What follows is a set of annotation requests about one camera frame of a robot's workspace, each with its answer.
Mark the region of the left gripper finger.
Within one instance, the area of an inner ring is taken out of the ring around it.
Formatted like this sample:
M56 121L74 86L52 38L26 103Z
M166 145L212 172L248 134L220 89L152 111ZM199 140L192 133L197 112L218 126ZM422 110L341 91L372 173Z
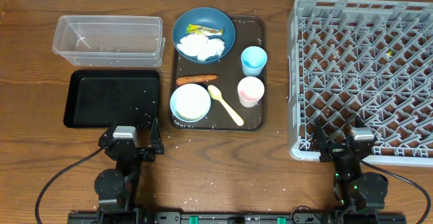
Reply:
M159 133L159 124L158 124L158 118L157 117L154 117L154 119L152 121L150 142L151 142L152 147L160 147L161 146L161 138L160 138L160 133Z
M118 126L118 119L116 119L108 129L99 138L100 143L112 143L114 141L114 132Z

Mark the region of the pink cup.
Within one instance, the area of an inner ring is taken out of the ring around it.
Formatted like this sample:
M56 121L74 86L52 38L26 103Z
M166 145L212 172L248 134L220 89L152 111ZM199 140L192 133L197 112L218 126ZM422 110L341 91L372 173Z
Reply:
M241 105L252 108L265 94L265 86L257 77L247 76L238 83L237 93Z

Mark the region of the light blue cup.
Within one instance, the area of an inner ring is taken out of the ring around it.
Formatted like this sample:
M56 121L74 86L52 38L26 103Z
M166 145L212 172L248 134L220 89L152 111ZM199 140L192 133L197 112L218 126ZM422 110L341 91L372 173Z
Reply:
M266 51L257 46L245 48L241 54L242 70L245 76L258 76L267 63Z

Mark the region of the white tissue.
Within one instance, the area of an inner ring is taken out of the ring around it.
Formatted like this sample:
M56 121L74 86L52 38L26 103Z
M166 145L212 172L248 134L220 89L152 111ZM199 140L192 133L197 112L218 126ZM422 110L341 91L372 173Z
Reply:
M205 35L187 35L180 40L176 48L184 55L196 57L203 62L213 56L222 56L225 42L222 39L209 39Z

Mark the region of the yellow snack wrapper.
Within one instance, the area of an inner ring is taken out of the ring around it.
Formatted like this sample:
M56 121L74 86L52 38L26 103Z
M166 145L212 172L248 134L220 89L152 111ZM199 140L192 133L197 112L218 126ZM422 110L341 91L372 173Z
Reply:
M220 36L223 35L224 29L210 28L198 24L188 24L185 33L190 35Z

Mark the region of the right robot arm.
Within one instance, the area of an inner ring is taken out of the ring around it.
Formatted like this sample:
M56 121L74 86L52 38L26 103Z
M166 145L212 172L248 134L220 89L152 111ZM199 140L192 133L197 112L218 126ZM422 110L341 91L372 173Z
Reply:
M338 143L328 139L319 119L315 120L312 148L320 152L320 162L334 164L334 195L342 206L322 214L321 223L378 223L375 213L385 207L388 180L363 172L361 161L371 153L377 137L357 116L355 124Z

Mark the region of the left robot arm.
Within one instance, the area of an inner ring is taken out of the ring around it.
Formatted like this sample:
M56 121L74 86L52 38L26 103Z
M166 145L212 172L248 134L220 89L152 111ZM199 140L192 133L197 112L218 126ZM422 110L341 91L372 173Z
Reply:
M114 169L102 171L95 179L98 195L97 223L151 223L153 217L135 204L141 165L164 153L158 119L152 121L150 145L140 148L137 129L114 122L99 138L98 146L116 162Z

